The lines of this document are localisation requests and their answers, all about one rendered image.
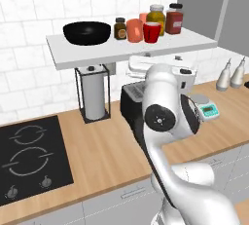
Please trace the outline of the small dark brown jar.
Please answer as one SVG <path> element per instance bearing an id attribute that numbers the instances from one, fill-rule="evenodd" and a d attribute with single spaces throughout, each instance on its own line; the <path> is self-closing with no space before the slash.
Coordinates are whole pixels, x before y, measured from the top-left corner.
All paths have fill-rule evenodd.
<path id="1" fill-rule="evenodd" d="M 126 25 L 124 18 L 116 18 L 116 23 L 114 25 L 114 37 L 117 40 L 126 39 Z"/>

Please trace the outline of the white bottle with spout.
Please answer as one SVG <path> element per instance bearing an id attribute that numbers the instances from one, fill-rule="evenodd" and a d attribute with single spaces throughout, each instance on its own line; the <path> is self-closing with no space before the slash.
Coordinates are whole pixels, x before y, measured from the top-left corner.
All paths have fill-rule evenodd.
<path id="1" fill-rule="evenodd" d="M 245 58 L 242 59 L 242 61 L 236 67 L 235 71 L 231 76 L 231 86 L 235 89 L 238 89 L 243 83 L 243 77 L 245 72 L 244 64 Z"/>
<path id="2" fill-rule="evenodd" d="M 224 92 L 230 85 L 230 78 L 231 78 L 230 68 L 231 68 L 231 62 L 228 61 L 216 82 L 216 89 L 220 92 Z"/>

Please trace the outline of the yellow jar with pale lid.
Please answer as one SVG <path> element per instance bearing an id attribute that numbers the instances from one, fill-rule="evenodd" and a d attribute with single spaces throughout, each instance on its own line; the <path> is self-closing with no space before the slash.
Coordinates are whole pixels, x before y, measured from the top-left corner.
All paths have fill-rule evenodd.
<path id="1" fill-rule="evenodd" d="M 163 5 L 153 4 L 150 6 L 150 13 L 146 17 L 146 22 L 158 22 L 160 24 L 160 36 L 164 35 L 165 28 L 165 15 L 163 9 Z"/>

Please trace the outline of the white paper towel roll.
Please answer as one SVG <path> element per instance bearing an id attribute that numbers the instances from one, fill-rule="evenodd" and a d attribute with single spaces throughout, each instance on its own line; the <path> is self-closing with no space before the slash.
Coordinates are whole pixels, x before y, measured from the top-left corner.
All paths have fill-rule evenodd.
<path id="1" fill-rule="evenodd" d="M 105 115 L 104 78 L 99 74 L 86 74 L 82 77 L 86 117 L 101 119 Z"/>

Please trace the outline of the red cup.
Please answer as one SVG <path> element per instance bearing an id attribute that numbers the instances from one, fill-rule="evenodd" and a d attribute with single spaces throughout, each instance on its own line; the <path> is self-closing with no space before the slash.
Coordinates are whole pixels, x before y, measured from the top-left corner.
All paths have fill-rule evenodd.
<path id="1" fill-rule="evenodd" d="M 154 44 L 160 36 L 160 24 L 158 22 L 146 22 L 143 24 L 144 41 Z"/>

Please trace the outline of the black bowl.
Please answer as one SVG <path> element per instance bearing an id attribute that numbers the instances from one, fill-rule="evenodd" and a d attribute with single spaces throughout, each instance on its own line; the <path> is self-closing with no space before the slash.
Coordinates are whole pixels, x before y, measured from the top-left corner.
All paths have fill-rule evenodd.
<path id="1" fill-rule="evenodd" d="M 63 26 L 66 40 L 79 46 L 94 46 L 105 43 L 111 34 L 111 26 L 100 21 L 77 21 Z"/>

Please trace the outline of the teal kitchen scale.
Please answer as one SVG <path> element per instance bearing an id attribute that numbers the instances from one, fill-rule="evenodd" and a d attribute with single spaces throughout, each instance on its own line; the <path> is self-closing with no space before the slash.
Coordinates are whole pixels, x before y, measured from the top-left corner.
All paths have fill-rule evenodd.
<path id="1" fill-rule="evenodd" d="M 206 95 L 191 94 L 190 98 L 195 103 L 202 122 L 211 121 L 220 116 L 217 105 Z"/>

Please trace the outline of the black paper towel holder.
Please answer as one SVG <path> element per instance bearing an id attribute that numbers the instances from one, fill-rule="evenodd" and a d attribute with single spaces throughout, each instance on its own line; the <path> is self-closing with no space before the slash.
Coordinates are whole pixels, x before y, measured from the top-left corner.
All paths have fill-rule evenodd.
<path id="1" fill-rule="evenodd" d="M 109 70 L 106 68 L 105 64 L 97 64 L 97 65 L 75 68 L 74 71 L 75 71 L 79 111 L 83 117 L 84 122 L 86 124 L 89 124 L 89 123 L 98 122 L 98 121 L 105 120 L 105 119 L 110 119 L 111 118 L 111 106 L 109 105 L 110 97 L 105 97 L 105 94 L 110 93 L 110 74 L 108 73 Z M 86 74 L 99 74 L 99 73 L 101 73 L 104 78 L 105 115 L 101 119 L 90 120 L 86 117 L 82 77 Z"/>

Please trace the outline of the red jar with black lid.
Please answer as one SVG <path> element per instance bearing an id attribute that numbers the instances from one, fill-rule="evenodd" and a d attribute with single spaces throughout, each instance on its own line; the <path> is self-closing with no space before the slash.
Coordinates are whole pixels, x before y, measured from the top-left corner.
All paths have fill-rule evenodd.
<path id="1" fill-rule="evenodd" d="M 168 34 L 179 34 L 183 22 L 183 5 L 180 3 L 171 3 L 166 12 L 165 32 Z"/>

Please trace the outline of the black toaster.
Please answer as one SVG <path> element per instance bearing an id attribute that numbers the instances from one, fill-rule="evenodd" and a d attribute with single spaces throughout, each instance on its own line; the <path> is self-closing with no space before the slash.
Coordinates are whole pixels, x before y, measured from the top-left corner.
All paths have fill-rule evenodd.
<path id="1" fill-rule="evenodd" d="M 120 110 L 128 122 L 135 138 L 143 138 L 142 100 L 145 91 L 145 82 L 135 82 L 122 86 Z"/>

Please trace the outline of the grey wall cabinet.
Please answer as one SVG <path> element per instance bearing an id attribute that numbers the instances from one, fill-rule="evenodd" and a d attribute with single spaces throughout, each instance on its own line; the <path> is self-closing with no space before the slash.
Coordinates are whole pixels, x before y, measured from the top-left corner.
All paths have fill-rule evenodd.
<path id="1" fill-rule="evenodd" d="M 249 0 L 178 0 L 183 26 L 249 57 Z"/>

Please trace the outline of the white wall shelf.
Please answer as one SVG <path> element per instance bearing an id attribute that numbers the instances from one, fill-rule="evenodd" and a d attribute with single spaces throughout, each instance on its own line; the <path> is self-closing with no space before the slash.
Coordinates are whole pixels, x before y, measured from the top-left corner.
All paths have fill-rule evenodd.
<path id="1" fill-rule="evenodd" d="M 128 60 L 130 56 L 164 56 L 216 48 L 218 42 L 183 28 L 180 34 L 161 36 L 156 44 L 144 41 L 130 43 L 110 37 L 107 42 L 95 46 L 70 44 L 63 34 L 47 36 L 47 43 L 57 70 L 106 64 Z"/>

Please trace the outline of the black hob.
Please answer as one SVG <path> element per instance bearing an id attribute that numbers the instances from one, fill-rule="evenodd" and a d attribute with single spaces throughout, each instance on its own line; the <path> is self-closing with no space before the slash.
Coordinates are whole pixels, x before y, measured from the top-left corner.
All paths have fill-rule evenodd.
<path id="1" fill-rule="evenodd" d="M 41 186 L 45 176 L 48 188 Z M 0 127 L 0 206 L 73 183 L 57 116 Z M 8 199 L 12 186 L 18 194 Z"/>

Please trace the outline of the grey wall socket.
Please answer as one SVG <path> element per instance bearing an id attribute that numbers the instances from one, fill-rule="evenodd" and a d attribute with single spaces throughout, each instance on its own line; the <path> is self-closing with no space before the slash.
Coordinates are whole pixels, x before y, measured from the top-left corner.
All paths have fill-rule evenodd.
<path id="1" fill-rule="evenodd" d="M 116 74 L 116 63 L 115 62 L 106 63 L 105 66 L 109 70 L 108 73 L 110 75 L 115 75 Z"/>

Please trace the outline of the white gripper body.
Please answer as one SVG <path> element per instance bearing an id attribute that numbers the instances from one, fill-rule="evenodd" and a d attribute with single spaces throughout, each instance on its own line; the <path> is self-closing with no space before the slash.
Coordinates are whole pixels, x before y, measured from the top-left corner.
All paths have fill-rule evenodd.
<path id="1" fill-rule="evenodd" d="M 166 63 L 177 65 L 178 61 L 167 56 L 131 56 L 128 60 L 126 74 L 133 78 L 143 78 L 147 70 L 154 64 Z"/>

